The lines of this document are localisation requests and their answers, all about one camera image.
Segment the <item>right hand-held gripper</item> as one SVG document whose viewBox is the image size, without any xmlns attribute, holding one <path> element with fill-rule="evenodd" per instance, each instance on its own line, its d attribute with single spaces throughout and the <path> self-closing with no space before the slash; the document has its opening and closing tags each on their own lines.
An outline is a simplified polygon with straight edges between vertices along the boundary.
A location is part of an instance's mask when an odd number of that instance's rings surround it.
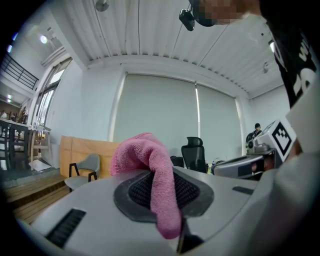
<svg viewBox="0 0 320 256">
<path fill-rule="evenodd" d="M 249 179 L 264 172 L 264 157 L 272 151 L 283 163 L 297 135 L 287 119 L 276 119 L 248 142 L 247 154 L 215 165 L 215 176 Z"/>
</svg>

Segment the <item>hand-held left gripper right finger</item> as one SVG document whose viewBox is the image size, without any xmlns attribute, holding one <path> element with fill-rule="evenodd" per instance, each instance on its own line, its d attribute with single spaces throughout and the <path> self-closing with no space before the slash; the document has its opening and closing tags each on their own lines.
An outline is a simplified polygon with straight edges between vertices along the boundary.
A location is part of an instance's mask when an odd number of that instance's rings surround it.
<svg viewBox="0 0 320 256">
<path fill-rule="evenodd" d="M 188 183 L 187 191 L 179 191 L 177 196 L 182 214 L 178 255 L 195 251 L 221 233 L 242 210 L 258 184 L 181 167 L 174 167 L 173 172 Z"/>
</svg>

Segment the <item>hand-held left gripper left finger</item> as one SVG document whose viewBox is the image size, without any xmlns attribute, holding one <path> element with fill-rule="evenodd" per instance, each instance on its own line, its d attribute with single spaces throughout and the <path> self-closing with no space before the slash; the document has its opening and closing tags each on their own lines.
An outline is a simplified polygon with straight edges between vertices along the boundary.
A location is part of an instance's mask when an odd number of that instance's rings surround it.
<svg viewBox="0 0 320 256">
<path fill-rule="evenodd" d="M 49 256 L 175 256 L 177 240 L 166 240 L 154 223 L 130 220 L 114 203 L 119 184 L 148 170 L 136 170 L 91 181 L 41 213 L 32 224 L 18 220 L 23 233 Z M 49 240 L 57 224 L 73 210 L 82 213 L 59 241 Z"/>
</svg>

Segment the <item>person's right hand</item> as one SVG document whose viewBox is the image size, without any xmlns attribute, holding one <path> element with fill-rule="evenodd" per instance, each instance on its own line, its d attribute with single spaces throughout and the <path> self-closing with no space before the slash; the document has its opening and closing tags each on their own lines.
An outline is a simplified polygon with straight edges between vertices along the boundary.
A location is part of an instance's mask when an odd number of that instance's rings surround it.
<svg viewBox="0 0 320 256">
<path fill-rule="evenodd" d="M 274 157 L 266 156 L 251 164 L 252 172 L 265 172 L 274 168 Z"/>
</svg>

